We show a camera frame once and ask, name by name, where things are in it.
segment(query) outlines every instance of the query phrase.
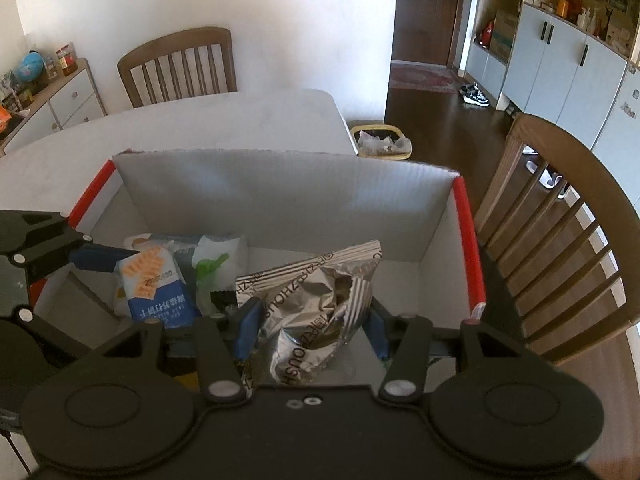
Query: globe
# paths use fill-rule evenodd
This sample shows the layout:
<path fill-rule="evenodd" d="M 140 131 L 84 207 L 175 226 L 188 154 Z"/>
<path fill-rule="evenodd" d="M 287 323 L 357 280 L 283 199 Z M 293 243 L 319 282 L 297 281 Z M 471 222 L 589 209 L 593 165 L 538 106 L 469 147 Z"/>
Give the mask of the globe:
<path fill-rule="evenodd" d="M 18 76 L 23 83 L 27 83 L 29 81 L 33 81 L 36 79 L 44 69 L 44 60 L 42 56 L 37 52 L 30 52 L 18 65 L 18 68 L 15 70 L 15 75 Z"/>

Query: white table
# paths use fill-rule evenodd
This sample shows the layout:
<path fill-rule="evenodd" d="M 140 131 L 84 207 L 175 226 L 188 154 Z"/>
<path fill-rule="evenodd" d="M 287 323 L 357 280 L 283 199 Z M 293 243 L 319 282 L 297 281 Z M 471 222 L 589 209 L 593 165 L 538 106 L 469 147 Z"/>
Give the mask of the white table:
<path fill-rule="evenodd" d="M 179 148 L 357 153 L 326 92 L 195 97 L 79 124 L 1 157 L 0 209 L 68 214 L 115 153 Z"/>

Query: red patterned rug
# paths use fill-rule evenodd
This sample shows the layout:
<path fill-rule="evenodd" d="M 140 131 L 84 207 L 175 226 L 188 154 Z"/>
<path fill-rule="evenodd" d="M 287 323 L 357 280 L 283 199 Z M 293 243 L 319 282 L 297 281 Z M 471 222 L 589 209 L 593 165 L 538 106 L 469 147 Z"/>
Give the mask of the red patterned rug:
<path fill-rule="evenodd" d="M 392 61 L 389 88 L 456 94 L 465 81 L 442 65 Z"/>

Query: wooden chair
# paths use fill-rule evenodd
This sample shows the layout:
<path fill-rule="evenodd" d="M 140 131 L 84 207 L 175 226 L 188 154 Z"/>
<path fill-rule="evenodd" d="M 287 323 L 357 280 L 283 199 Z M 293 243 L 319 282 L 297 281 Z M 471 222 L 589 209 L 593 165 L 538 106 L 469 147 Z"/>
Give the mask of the wooden chair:
<path fill-rule="evenodd" d="M 193 55 L 195 60 L 196 76 L 198 79 L 199 95 L 206 95 L 209 93 L 220 93 L 220 85 L 218 81 L 218 71 L 214 62 L 214 52 L 212 45 L 219 45 L 220 52 L 222 54 L 222 65 L 225 74 L 226 91 L 236 92 L 238 88 L 236 86 L 236 70 L 234 68 L 234 57 L 231 49 L 231 33 L 226 28 L 221 27 L 201 27 L 192 28 L 190 30 L 182 30 L 180 32 L 174 32 L 162 38 L 148 41 L 145 44 L 135 48 L 125 56 L 123 56 L 118 62 L 118 72 L 124 88 L 129 95 L 129 99 L 134 108 L 143 106 L 140 92 L 136 87 L 132 70 L 137 67 L 142 67 L 142 75 L 146 85 L 146 92 L 149 97 L 149 101 L 152 104 L 158 102 L 156 98 L 156 90 L 159 88 L 163 101 L 169 101 L 170 95 L 167 89 L 164 74 L 162 73 L 161 61 L 166 56 L 169 67 L 169 74 L 174 86 L 175 99 L 182 99 L 183 97 L 194 97 L 196 90 L 193 87 L 192 69 L 188 63 L 188 51 L 193 49 Z M 207 82 L 205 73 L 203 70 L 203 63 L 200 59 L 200 47 L 206 47 L 207 59 L 209 60 L 209 76 L 211 92 L 207 89 Z M 182 60 L 182 70 L 176 70 L 176 62 L 174 55 L 180 53 Z M 150 75 L 150 69 L 148 64 L 153 61 L 153 65 L 156 70 L 156 79 L 152 82 Z M 185 83 L 185 88 L 181 88 L 180 80 Z"/>
<path fill-rule="evenodd" d="M 528 179 L 524 188 L 508 207 L 506 214 L 498 222 L 497 228 L 489 233 L 484 232 L 488 219 L 518 166 L 525 145 L 532 146 L 546 162 L 538 165 L 538 170 Z M 513 225 L 513 219 L 537 186 L 538 179 L 547 164 L 557 168 L 564 178 L 553 190 L 548 192 L 548 195 L 537 205 L 524 224 L 518 228 Z M 541 219 L 558 202 L 558 194 L 566 184 L 571 185 L 580 198 L 573 206 L 567 207 L 559 221 L 552 224 L 537 243 L 532 244 L 532 240 L 529 239 L 529 243 L 524 244 L 523 241 L 527 237 L 530 238 L 530 235 L 536 231 L 540 232 L 540 225 L 544 223 L 541 222 Z M 532 263 L 540 254 L 558 238 L 570 222 L 575 222 L 576 215 L 584 210 L 584 205 L 595 216 L 595 220 L 586 229 L 582 229 L 571 243 L 553 257 L 550 263 L 542 266 L 542 269 L 537 270 L 533 275 L 529 273 L 528 283 L 525 282 L 524 287 L 521 286 L 519 290 L 513 290 L 514 278 L 518 275 L 522 276 L 524 270 L 530 270 L 533 267 Z M 590 248 L 592 254 L 590 258 L 587 258 L 577 270 L 572 271 L 564 281 L 559 282 L 556 288 L 551 291 L 546 290 L 543 299 L 520 314 L 523 321 L 540 316 L 542 313 L 546 314 L 542 326 L 539 326 L 532 333 L 526 333 L 526 341 L 528 344 L 533 344 L 545 336 L 561 332 L 561 327 L 578 316 L 584 320 L 584 316 L 581 314 L 607 294 L 614 285 L 617 286 L 619 280 L 622 280 L 626 302 L 619 308 L 596 316 L 596 321 L 590 326 L 580 326 L 579 332 L 575 333 L 574 330 L 574 334 L 570 335 L 568 339 L 555 340 L 554 346 L 542 352 L 543 357 L 549 361 L 562 364 L 615 338 L 639 322 L 640 219 L 621 187 L 596 156 L 575 137 L 558 126 L 526 114 L 521 114 L 516 118 L 508 135 L 498 170 L 474 221 L 479 238 L 487 240 L 486 248 L 488 250 L 494 248 L 494 259 L 499 269 L 507 258 L 511 258 L 513 261 L 518 252 L 522 253 L 523 246 L 532 246 L 532 249 L 524 257 L 521 257 L 509 272 L 503 272 L 507 286 L 514 295 L 516 303 L 533 289 L 548 286 L 551 276 L 567 264 L 585 242 L 594 235 L 598 227 L 602 228 L 608 244 L 599 250 Z M 496 251 L 495 248 L 498 247 L 496 241 L 508 231 L 514 233 L 513 237 L 506 244 L 502 244 L 500 250 Z M 617 270 L 608 278 L 605 278 L 604 272 L 601 272 L 603 278 L 599 285 L 581 298 L 572 300 L 572 303 L 561 312 L 555 312 L 553 316 L 549 316 L 549 311 L 553 310 L 550 306 L 556 304 L 561 298 L 566 298 L 568 293 L 589 273 L 597 268 L 601 269 L 600 264 L 609 257 L 609 253 L 614 256 L 615 264 L 612 265 L 617 264 Z"/>

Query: blue and white biscuit package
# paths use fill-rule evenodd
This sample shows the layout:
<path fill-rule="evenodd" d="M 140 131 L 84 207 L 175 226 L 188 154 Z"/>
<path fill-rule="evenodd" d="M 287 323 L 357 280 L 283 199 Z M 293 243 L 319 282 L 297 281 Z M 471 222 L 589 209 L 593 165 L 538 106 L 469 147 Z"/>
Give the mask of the blue and white biscuit package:
<path fill-rule="evenodd" d="M 157 246 L 118 262 L 131 317 L 135 321 L 158 318 L 165 328 L 191 326 L 200 314 L 167 248 Z"/>

